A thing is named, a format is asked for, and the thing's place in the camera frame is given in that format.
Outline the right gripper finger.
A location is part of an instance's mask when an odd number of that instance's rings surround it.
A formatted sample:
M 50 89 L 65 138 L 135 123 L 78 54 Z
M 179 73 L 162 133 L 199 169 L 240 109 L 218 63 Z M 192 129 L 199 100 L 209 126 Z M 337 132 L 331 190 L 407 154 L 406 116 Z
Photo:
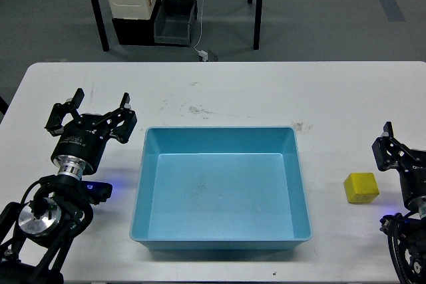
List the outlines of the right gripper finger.
M 394 137 L 390 121 L 383 126 L 383 132 L 372 144 L 372 150 L 377 168 L 381 172 L 402 169 L 415 162 L 413 151 Z

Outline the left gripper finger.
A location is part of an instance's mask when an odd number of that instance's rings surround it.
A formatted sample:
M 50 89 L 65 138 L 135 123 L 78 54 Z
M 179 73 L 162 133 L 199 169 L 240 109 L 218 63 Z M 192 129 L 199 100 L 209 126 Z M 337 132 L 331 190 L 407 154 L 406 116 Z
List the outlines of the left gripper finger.
M 78 113 L 78 108 L 85 97 L 82 88 L 78 88 L 74 96 L 64 103 L 53 105 L 45 129 L 51 136 L 60 136 L 64 132 L 63 120 L 67 114 L 70 114 L 73 120 L 78 124 L 83 123 L 83 117 Z
M 136 112 L 130 107 L 130 95 L 125 92 L 119 107 L 96 121 L 96 130 L 102 139 L 114 138 L 121 144 L 126 144 L 136 123 Z

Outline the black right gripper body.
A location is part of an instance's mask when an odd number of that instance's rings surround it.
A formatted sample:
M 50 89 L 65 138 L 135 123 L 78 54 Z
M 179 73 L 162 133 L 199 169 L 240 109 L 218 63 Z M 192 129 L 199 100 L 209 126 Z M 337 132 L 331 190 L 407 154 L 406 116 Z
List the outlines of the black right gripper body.
M 412 150 L 399 159 L 401 192 L 406 208 L 419 208 L 425 198 L 425 151 Z

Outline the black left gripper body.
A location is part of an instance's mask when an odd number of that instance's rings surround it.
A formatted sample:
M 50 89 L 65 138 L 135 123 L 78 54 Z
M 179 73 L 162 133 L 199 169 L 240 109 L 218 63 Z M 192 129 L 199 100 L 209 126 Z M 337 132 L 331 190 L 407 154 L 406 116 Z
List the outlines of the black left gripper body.
M 85 163 L 83 175 L 94 174 L 99 167 L 109 133 L 106 120 L 100 114 L 82 114 L 65 126 L 50 130 L 59 141 L 51 155 L 51 161 L 60 167 L 65 158 L 76 158 Z

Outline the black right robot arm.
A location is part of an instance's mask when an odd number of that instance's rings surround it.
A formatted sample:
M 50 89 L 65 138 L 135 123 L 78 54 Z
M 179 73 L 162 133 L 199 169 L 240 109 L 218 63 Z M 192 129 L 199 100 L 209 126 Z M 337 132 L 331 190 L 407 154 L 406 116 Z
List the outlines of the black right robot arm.
M 387 236 L 389 254 L 400 283 L 425 282 L 425 152 L 410 149 L 393 134 L 386 122 L 383 133 L 372 145 L 377 168 L 381 172 L 397 170 L 403 215 L 385 215 L 380 230 Z

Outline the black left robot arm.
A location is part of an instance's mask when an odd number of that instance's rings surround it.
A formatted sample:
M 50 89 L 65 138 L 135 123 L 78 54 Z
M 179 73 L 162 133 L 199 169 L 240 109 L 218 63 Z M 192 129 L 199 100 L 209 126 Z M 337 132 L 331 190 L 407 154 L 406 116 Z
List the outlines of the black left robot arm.
M 39 178 L 33 198 L 28 188 L 20 202 L 1 212 L 1 282 L 63 283 L 61 268 L 74 238 L 91 224 L 93 206 L 107 201 L 112 185 L 83 180 L 97 172 L 107 142 L 126 144 L 137 117 L 124 93 L 117 109 L 79 114 L 85 94 L 78 88 L 64 103 L 53 105 L 45 126 L 59 141 L 51 155 L 55 175 Z

